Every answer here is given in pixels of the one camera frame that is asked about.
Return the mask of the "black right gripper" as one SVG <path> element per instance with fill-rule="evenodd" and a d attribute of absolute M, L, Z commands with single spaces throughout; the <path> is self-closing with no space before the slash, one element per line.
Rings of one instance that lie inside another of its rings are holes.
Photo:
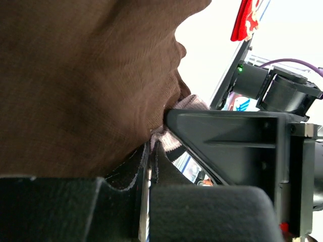
<path fill-rule="evenodd" d="M 283 228 L 312 231 L 322 206 L 322 132 L 307 111 L 322 91 L 302 75 L 240 61 L 221 110 L 172 109 L 165 124 L 219 185 L 255 186 Z"/>

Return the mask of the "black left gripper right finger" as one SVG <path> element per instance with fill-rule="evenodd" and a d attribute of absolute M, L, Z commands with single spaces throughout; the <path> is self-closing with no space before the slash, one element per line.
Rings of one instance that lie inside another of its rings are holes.
<path fill-rule="evenodd" d="M 151 241 L 283 241 L 269 197 L 256 187 L 199 187 L 152 152 Z"/>

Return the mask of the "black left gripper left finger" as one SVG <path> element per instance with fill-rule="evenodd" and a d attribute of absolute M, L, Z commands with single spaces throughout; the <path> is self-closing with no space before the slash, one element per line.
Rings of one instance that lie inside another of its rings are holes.
<path fill-rule="evenodd" d="M 146 241 L 149 145 L 106 178 L 1 178 L 1 241 Z"/>

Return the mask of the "dark brown striped sock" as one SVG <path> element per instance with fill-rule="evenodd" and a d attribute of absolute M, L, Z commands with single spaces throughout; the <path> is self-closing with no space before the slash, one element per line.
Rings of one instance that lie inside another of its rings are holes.
<path fill-rule="evenodd" d="M 210 1 L 1 1 L 1 173 L 104 176 L 193 99 L 178 26 Z"/>

